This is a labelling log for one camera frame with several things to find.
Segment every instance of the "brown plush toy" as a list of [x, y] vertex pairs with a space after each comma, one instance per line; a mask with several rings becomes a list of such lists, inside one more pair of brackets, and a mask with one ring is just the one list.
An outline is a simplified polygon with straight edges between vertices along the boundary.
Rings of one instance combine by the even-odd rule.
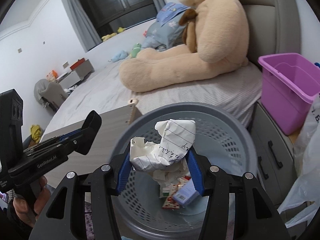
[[196, 8], [196, 47], [187, 45], [163, 52], [142, 50], [137, 58], [122, 63], [122, 83], [132, 91], [146, 92], [172, 84], [216, 77], [248, 64], [249, 26], [239, 0], [179, 0]]
[[187, 9], [179, 21], [180, 26], [187, 25], [183, 31], [182, 40], [191, 53], [197, 52], [196, 17], [197, 12], [195, 10]]

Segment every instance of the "gray plastic basket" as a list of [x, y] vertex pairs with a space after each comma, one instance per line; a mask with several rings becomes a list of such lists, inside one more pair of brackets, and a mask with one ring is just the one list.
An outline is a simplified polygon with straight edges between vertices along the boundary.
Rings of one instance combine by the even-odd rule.
[[[245, 127], [227, 112], [201, 103], [178, 103], [156, 109], [132, 123], [116, 144], [113, 155], [123, 153], [131, 138], [144, 137], [160, 143], [154, 129], [159, 121], [196, 121], [194, 148], [230, 174], [256, 174], [257, 156]], [[147, 173], [131, 171], [126, 189], [113, 198], [124, 223], [135, 233], [151, 240], [198, 239], [204, 220], [207, 197], [198, 197], [187, 208], [162, 209], [159, 185]]]

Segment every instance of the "gray chair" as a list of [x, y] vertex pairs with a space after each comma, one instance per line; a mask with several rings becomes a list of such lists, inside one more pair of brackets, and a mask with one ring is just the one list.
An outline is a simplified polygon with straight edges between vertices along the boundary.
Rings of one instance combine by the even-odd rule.
[[248, 59], [301, 51], [301, 32], [295, 0], [240, 0], [250, 27]]
[[59, 84], [46, 79], [41, 79], [36, 83], [34, 95], [43, 106], [47, 103], [51, 104], [54, 111], [57, 111], [69, 96]]

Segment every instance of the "hand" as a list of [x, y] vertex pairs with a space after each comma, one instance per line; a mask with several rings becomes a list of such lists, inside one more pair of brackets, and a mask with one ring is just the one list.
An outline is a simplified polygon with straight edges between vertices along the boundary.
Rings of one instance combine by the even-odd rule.
[[[39, 179], [39, 183], [40, 183], [40, 187], [41, 187], [41, 192], [35, 202], [34, 205], [34, 210], [35, 212], [38, 214], [36, 216], [36, 220], [39, 217], [39, 214], [41, 213], [41, 211], [43, 210], [45, 204], [47, 203], [47, 201], [50, 198], [50, 191], [47, 188], [44, 188], [44, 186], [47, 184], [47, 179], [42, 176]], [[27, 224], [30, 227], [34, 227], [34, 223], [31, 221], [31, 219], [28, 217], [28, 211], [29, 211], [29, 206], [27, 204], [27, 202], [24, 199], [21, 198], [15, 198], [13, 200], [13, 206], [14, 209], [16, 211], [17, 216], [20, 218], [20, 220], [22, 222], [24, 222], [25, 224]]]

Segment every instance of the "teddy bear's leg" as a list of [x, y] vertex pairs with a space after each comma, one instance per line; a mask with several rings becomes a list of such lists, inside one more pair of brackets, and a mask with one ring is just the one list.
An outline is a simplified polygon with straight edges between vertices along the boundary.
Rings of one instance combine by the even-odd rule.
[[173, 47], [171, 49], [158, 52], [155, 49], [147, 48], [140, 51], [137, 55], [137, 58], [146, 58], [146, 59], [164, 59], [169, 57], [178, 56], [181, 54], [191, 53], [188, 47], [184, 44]]
[[183, 54], [162, 60], [135, 58], [122, 63], [119, 69], [122, 83], [132, 91], [146, 92], [176, 83], [213, 78], [236, 70], [240, 64], [227, 59], [209, 64], [198, 53]]

